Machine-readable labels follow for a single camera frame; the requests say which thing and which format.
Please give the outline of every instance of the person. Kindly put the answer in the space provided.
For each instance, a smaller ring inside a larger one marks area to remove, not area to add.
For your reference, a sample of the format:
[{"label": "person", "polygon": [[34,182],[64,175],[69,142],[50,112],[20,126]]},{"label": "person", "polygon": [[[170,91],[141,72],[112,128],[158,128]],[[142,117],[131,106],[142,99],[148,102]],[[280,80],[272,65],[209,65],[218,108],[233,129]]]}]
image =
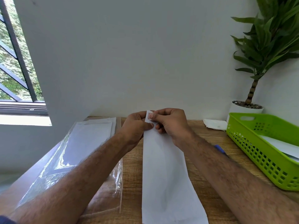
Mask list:
[{"label": "person", "polygon": [[[154,127],[144,122],[146,111],[128,116],[121,130],[81,162],[57,184],[17,208],[3,224],[75,224],[114,166]],[[181,109],[155,111],[149,119],[158,122],[159,133],[193,162],[242,224],[298,224],[299,205],[243,169],[197,136]]]}]

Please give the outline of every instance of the window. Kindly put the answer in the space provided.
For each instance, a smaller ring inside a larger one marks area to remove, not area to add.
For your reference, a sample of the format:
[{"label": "window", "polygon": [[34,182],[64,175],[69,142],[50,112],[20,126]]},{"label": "window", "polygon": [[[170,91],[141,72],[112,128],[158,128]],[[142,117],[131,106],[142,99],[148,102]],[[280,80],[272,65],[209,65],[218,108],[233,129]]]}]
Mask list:
[{"label": "window", "polygon": [[13,0],[0,0],[0,113],[47,115]]}]

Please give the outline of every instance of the hand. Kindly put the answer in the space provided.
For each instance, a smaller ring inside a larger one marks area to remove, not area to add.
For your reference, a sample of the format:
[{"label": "hand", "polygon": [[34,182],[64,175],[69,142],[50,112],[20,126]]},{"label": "hand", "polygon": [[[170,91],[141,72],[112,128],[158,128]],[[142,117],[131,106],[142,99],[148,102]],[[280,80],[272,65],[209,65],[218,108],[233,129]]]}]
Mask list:
[{"label": "hand", "polygon": [[143,138],[144,131],[154,127],[154,124],[144,122],[146,114],[146,111],[142,111],[129,115],[120,130],[127,140],[128,152],[135,148]]},{"label": "hand", "polygon": [[189,127],[182,109],[165,108],[154,111],[153,114],[149,114],[148,119],[159,122],[155,128],[159,133],[169,134],[177,147],[180,139],[194,133]]}]

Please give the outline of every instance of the person's left arm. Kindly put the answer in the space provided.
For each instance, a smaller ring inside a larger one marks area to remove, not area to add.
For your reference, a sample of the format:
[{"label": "person's left arm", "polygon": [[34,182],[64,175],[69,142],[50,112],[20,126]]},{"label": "person's left arm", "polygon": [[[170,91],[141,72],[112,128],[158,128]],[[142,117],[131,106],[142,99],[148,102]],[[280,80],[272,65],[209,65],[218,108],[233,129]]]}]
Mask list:
[{"label": "person's left arm", "polygon": [[18,224],[75,224],[118,161],[138,144],[144,130],[153,128],[144,122],[145,115],[146,111],[129,115],[117,134],[9,218]]}]

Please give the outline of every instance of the white plant pot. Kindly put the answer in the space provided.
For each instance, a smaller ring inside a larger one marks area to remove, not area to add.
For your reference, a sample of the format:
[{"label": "white plant pot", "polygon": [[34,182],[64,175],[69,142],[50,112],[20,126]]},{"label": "white plant pot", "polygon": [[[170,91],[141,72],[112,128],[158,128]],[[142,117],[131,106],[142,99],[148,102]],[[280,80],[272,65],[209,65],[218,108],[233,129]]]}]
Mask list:
[{"label": "white plant pot", "polygon": [[[228,113],[231,112],[238,112],[238,113],[255,113],[255,114],[260,114],[262,113],[264,108],[261,109],[254,109],[254,108],[246,108],[246,107],[241,107],[239,105],[234,104],[233,102],[231,103],[230,110]],[[229,115],[227,116],[226,122],[228,123],[229,121]]]}]

